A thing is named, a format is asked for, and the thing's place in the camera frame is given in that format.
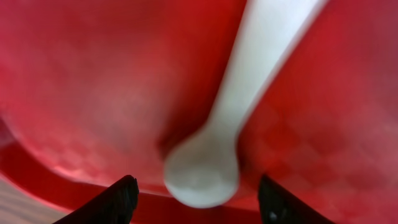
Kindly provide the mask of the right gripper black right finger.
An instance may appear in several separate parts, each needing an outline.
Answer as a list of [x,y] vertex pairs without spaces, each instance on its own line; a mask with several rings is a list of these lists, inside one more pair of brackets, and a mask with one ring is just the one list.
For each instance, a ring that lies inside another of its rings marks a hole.
[[266,175],[259,182],[257,198],[265,224],[334,224]]

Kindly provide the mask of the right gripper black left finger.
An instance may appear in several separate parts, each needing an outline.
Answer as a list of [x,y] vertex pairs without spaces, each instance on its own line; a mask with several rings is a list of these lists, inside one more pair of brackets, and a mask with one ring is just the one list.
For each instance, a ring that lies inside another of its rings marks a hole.
[[137,179],[126,175],[53,224],[128,224],[138,203]]

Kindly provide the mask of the white plastic spoon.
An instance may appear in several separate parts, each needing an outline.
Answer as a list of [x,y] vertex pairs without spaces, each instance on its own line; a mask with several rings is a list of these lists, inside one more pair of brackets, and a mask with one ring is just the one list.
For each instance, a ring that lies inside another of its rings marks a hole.
[[233,197],[239,186],[241,129],[324,5],[325,0],[247,3],[208,120],[165,160],[164,183],[175,199],[211,208]]

